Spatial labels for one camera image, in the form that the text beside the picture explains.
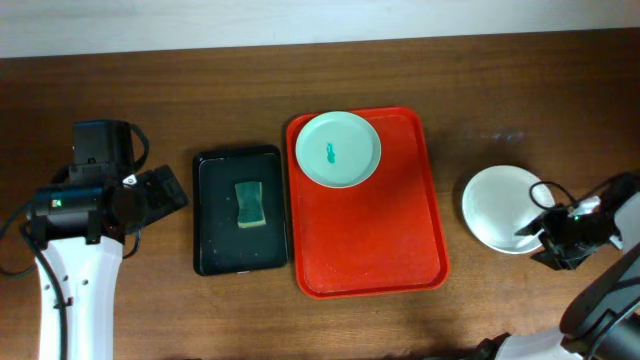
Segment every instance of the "white wall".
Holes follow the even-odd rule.
[[[0,0],[0,57],[637,26],[639,0]]]

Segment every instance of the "brown wooden surface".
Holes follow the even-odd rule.
[[[619,254],[575,272],[497,253],[459,216],[473,172],[519,164],[579,194],[640,163],[640,30],[0,60],[0,216],[72,160],[71,124],[116,118],[151,140],[191,194],[191,159],[225,144],[282,143],[297,114],[404,105],[424,123],[452,264],[421,293],[316,301],[292,265],[200,277],[192,209],[145,229],[123,262],[115,358],[371,358],[442,354],[558,324]],[[0,261],[18,269],[12,230]],[[36,358],[38,280],[0,279],[0,358]]]

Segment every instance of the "green sponge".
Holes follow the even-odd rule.
[[[236,196],[240,211],[238,226],[241,229],[262,226],[267,223],[262,209],[262,183],[247,181],[236,184]]]

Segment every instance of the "teal mark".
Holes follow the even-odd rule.
[[[336,153],[333,152],[333,144],[327,143],[327,160],[330,164],[336,163]]]

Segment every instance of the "red plastic tray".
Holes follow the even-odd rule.
[[[351,188],[318,185],[298,166],[296,139],[318,114],[287,127],[298,285],[316,299],[434,289],[449,259],[420,119],[401,107],[352,113],[376,129],[382,158]]]

